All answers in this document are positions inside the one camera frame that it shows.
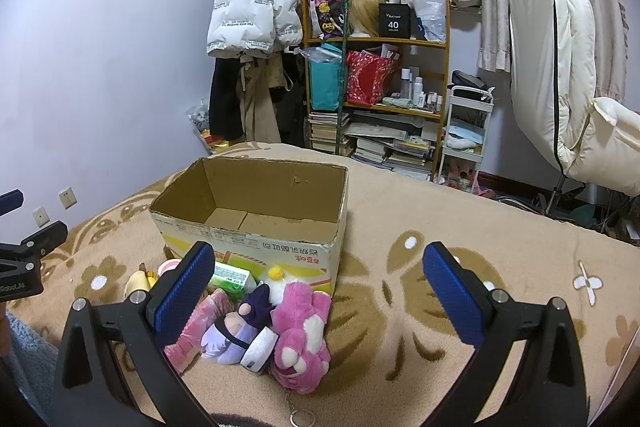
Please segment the yellow dog plush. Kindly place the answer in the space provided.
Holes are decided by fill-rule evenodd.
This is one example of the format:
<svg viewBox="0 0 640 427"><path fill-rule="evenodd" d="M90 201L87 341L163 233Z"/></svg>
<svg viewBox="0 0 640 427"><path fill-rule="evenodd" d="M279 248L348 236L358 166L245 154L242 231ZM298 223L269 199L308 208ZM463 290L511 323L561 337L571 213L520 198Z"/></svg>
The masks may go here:
<svg viewBox="0 0 640 427"><path fill-rule="evenodd" d="M137 271L132 273L125 285L124 298L128 298L135 291L149 291L157 282L157 275L146 269L144 263L140 263Z"/></svg>

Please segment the white puffer jacket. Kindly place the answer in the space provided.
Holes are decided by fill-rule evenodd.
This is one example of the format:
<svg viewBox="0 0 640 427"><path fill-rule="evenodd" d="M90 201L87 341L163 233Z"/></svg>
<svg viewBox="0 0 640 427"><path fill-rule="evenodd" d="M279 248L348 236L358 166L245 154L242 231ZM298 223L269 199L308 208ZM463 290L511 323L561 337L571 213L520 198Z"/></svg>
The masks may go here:
<svg viewBox="0 0 640 427"><path fill-rule="evenodd" d="M206 52L215 58L267 58L303 40L298 0L214 0Z"/></svg>

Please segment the open cardboard box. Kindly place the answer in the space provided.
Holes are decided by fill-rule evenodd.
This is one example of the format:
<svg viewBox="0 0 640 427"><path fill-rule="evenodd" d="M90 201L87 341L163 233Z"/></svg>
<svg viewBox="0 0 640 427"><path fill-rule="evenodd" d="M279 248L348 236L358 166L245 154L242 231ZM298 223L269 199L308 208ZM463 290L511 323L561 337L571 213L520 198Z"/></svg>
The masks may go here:
<svg viewBox="0 0 640 427"><path fill-rule="evenodd" d="M269 269L333 294L346 229L348 170L291 159L195 161L150 206L165 244L182 257L198 242L252 273Z"/></svg>

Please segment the left stack of books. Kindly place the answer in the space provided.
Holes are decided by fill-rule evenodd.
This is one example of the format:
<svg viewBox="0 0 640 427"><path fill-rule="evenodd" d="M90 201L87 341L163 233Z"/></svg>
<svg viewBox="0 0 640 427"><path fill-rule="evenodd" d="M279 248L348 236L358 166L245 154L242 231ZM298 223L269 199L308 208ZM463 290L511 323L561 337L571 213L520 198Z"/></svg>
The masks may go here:
<svg viewBox="0 0 640 427"><path fill-rule="evenodd" d="M320 152L350 156L355 150L354 140L345 134L349 113L311 112L308 115L309 146Z"/></svg>

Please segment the white bee plush keychain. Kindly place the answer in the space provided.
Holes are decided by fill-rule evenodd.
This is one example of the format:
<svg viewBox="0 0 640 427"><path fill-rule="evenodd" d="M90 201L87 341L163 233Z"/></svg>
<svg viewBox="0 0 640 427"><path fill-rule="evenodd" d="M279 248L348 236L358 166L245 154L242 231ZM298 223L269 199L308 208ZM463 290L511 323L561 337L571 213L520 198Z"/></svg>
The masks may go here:
<svg viewBox="0 0 640 427"><path fill-rule="evenodd" d="M270 296L274 297L277 293L282 293L289 283L297 282L298 278L280 267L280 265L271 265L270 268L262 273L259 280L269 286Z"/></svg>

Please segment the white cosmetic bottles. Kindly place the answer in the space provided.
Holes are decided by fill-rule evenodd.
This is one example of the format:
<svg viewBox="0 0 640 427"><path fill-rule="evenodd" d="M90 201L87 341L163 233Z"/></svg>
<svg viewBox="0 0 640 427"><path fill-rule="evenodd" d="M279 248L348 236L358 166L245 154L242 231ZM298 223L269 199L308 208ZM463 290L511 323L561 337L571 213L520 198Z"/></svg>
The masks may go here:
<svg viewBox="0 0 640 427"><path fill-rule="evenodd" d="M419 69L415 67L403 67L400 71L400 94L406 98L409 105L418 109L424 109L427 113L435 114L438 111L438 103L442 98L434 90L426 90L424 79Z"/></svg>

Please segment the pink bear plush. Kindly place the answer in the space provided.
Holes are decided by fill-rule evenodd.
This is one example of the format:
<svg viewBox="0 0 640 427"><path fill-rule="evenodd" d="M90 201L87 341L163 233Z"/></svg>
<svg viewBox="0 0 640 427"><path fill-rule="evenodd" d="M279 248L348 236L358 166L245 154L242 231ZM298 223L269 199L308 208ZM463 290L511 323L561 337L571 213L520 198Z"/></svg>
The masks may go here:
<svg viewBox="0 0 640 427"><path fill-rule="evenodd" d="M314 291L304 282L285 286L282 301L271 311L278 340L269 366L282 387L309 395L329 372L331 355L324 329L331 305L329 294Z"/></svg>

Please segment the purple-haired blindfolded plush doll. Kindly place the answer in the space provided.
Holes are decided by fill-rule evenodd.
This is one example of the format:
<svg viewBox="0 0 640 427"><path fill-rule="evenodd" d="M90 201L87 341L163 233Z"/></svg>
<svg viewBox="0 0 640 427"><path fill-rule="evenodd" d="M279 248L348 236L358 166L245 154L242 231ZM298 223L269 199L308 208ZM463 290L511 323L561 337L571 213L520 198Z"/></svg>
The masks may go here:
<svg viewBox="0 0 640 427"><path fill-rule="evenodd" d="M264 373L279 335L271 329L270 287L260 284L238 309L218 317L201 339L202 357L220 365L241 365Z"/></svg>

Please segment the red gift bag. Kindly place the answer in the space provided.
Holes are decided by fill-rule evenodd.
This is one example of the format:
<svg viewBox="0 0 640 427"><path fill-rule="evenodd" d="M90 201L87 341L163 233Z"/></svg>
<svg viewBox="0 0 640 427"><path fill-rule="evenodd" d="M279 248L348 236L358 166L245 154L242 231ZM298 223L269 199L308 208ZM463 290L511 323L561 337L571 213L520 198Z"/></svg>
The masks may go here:
<svg viewBox="0 0 640 427"><path fill-rule="evenodd" d="M382 101L390 89L397 61L366 51L347 53L346 102L372 106Z"/></svg>

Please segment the white rolling cart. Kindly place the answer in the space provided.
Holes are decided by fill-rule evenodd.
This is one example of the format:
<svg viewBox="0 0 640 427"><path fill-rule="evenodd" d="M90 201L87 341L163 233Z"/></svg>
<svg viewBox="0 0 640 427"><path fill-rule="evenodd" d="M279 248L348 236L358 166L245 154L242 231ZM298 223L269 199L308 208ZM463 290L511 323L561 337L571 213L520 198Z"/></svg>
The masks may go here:
<svg viewBox="0 0 640 427"><path fill-rule="evenodd" d="M491 88L482 90L450 83L437 165L439 184L466 193L480 191L477 179L493 111Z"/></svg>

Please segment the black hanging coat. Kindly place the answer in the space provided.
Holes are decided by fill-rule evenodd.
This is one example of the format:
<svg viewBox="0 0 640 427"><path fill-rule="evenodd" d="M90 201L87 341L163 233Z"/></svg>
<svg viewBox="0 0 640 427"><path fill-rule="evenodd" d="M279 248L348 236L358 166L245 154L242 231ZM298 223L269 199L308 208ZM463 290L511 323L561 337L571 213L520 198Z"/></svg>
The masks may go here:
<svg viewBox="0 0 640 427"><path fill-rule="evenodd" d="M209 132L226 141L243 135L240 101L236 84L241 63L237 58L217 58L209 95Z"/></svg>

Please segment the lower wall socket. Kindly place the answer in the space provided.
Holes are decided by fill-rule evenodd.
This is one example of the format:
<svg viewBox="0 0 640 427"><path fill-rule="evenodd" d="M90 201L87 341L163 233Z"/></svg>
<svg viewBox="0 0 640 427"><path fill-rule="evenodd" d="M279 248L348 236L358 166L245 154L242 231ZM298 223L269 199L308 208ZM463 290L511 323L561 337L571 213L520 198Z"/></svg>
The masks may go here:
<svg viewBox="0 0 640 427"><path fill-rule="evenodd" d="M46 208L43 206L38 207L32 212L32 217L34 218L35 224L38 228L43 228L50 222L49 213Z"/></svg>

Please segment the right pile of books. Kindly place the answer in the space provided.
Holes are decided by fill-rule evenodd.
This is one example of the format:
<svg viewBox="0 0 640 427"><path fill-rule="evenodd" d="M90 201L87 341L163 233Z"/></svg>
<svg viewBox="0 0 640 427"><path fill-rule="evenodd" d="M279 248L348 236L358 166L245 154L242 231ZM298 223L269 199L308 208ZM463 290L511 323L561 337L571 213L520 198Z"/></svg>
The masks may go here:
<svg viewBox="0 0 640 427"><path fill-rule="evenodd" d="M350 110L342 128L351 158L419 181L432 179L438 132L428 118L364 109Z"/></svg>

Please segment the black box marked 40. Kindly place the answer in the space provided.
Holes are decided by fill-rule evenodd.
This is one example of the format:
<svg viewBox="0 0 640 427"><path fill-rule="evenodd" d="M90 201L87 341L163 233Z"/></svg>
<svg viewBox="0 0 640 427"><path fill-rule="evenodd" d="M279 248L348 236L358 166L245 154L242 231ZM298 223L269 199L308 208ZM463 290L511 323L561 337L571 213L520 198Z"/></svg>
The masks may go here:
<svg viewBox="0 0 640 427"><path fill-rule="evenodd" d="M409 39L411 9L408 4L380 3L378 5L378 35L387 38Z"/></svg>

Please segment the plastic bag of toys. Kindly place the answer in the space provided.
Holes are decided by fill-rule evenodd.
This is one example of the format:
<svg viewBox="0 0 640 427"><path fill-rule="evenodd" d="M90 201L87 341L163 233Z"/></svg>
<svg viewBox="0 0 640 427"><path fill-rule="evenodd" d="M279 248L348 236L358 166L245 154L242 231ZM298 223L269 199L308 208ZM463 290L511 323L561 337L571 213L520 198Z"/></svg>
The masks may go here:
<svg viewBox="0 0 640 427"><path fill-rule="evenodd" d="M222 136L210 132L209 108L204 100L189 108L186 116L188 116L196 134L200 137L209 154L220 153L231 146L231 143Z"/></svg>

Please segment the clear plastic bag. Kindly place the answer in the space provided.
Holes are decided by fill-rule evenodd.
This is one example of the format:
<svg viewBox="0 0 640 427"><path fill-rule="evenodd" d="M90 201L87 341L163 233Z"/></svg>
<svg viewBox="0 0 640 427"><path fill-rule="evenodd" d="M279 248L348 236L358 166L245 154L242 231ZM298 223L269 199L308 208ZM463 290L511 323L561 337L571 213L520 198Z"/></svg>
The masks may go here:
<svg viewBox="0 0 640 427"><path fill-rule="evenodd" d="M447 0L411 0L427 41L446 41Z"/></svg>

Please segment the upper wall socket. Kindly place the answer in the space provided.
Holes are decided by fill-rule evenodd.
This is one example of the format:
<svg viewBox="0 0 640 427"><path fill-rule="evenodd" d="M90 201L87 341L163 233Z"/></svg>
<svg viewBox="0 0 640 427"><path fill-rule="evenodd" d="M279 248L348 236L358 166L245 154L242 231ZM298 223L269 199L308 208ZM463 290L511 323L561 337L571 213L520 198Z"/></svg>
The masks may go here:
<svg viewBox="0 0 640 427"><path fill-rule="evenodd" d="M70 209L73 205L77 204L77 198L71 187L67 187L65 190L58 193L58 198L64 209Z"/></svg>

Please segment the pink packaged doll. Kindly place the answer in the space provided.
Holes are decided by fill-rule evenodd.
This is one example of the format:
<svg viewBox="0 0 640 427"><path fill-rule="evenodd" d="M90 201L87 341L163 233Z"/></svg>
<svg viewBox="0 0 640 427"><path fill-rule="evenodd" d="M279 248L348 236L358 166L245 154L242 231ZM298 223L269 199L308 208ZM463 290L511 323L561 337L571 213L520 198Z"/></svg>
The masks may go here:
<svg viewBox="0 0 640 427"><path fill-rule="evenodd" d="M224 317L233 309L233 301L220 288L196 305L178 340L164 348L168 361L179 374L186 370L201 351L201 340L207 329L218 317Z"/></svg>

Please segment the blonde wig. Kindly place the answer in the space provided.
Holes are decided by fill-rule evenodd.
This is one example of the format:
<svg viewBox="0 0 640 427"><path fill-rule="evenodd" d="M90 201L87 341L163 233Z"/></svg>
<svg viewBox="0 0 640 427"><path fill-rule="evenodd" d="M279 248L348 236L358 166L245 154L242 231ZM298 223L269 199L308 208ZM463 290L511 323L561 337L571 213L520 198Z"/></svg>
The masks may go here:
<svg viewBox="0 0 640 427"><path fill-rule="evenodd" d="M378 36L378 13L386 0L349 0L350 33L356 37Z"/></svg>

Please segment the teal paper bag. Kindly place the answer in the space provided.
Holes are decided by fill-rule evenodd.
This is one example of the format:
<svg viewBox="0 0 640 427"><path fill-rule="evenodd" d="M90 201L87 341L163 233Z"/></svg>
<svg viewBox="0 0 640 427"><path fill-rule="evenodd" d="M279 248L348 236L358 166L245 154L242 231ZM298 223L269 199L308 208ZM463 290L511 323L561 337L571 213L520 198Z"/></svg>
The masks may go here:
<svg viewBox="0 0 640 427"><path fill-rule="evenodd" d="M342 50L329 43L304 49L308 60L310 104L313 110L338 107L342 73Z"/></svg>

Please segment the wall socket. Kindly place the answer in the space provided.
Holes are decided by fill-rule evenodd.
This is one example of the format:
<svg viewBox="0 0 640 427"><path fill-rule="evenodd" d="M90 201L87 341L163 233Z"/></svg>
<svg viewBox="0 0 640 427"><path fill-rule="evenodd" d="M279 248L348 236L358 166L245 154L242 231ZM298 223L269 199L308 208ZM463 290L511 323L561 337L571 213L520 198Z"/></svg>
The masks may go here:
<svg viewBox="0 0 640 427"><path fill-rule="evenodd" d="M32 217L34 218L35 224L38 228L43 228L50 222L49 213L46 208L43 206L38 207L32 212Z"/></svg>
<svg viewBox="0 0 640 427"><path fill-rule="evenodd" d="M71 187L67 187L65 190L58 193L58 198L64 209L70 209L73 205L77 204L77 198Z"/></svg>

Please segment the green tissue pack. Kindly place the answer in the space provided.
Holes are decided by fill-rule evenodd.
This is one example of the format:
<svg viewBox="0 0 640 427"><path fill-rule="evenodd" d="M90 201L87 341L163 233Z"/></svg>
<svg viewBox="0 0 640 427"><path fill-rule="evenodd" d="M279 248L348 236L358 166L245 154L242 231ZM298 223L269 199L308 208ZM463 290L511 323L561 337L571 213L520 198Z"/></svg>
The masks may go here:
<svg viewBox="0 0 640 427"><path fill-rule="evenodd" d="M250 271L216 262L214 274L207 284L207 291L213 294L216 289L222 289L231 300L241 301L256 287L256 281Z"/></svg>

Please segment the black and pink plush bag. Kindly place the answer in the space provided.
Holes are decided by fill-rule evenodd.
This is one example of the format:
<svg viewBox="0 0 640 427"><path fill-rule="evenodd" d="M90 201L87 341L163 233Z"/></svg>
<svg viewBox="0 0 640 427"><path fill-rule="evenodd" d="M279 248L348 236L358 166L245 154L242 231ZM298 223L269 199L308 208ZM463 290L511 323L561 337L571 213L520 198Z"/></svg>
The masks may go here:
<svg viewBox="0 0 640 427"><path fill-rule="evenodd" d="M326 40L344 34L345 0L307 0L312 33Z"/></svg>

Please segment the beige trench coat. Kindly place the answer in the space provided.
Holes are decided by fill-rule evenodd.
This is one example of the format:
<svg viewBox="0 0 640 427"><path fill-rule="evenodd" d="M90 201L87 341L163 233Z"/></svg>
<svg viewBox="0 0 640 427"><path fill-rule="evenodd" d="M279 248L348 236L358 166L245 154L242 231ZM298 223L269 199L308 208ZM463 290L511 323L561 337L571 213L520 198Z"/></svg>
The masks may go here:
<svg viewBox="0 0 640 427"><path fill-rule="evenodd" d="M270 89L290 91L292 87L293 83L286 79L280 53L269 58L252 58L241 64L236 93L239 95L241 122L247 141L281 142Z"/></svg>

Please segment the wooden bookshelf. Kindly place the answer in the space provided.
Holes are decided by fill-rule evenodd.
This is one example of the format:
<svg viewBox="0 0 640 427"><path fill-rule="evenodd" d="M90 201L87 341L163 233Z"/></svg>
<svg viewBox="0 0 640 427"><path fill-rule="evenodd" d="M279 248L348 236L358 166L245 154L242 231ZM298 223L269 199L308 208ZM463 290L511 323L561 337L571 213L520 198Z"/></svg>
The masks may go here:
<svg viewBox="0 0 640 427"><path fill-rule="evenodd" d="M337 112L342 113L346 107L377 110L408 116L418 116L438 124L436 134L431 142L434 147L432 157L432 173L437 172L438 162L442 159L444 144L445 103L439 101L435 106L420 107L413 104L399 107L383 102L385 95L390 94L392 80L396 72L406 67L404 52L415 46L418 50L432 49L442 52L439 70L424 70L419 75L423 80L439 82L436 94L445 98L449 79L450 39L443 42L425 39L400 38L397 36L357 37L349 32L349 8L352 0L343 0L343 32L341 35L326 39L312 34L312 18L316 10L309 0L302 4L303 44L318 46L334 44L340 48L341 74L338 76L340 94L336 99Z"/></svg>

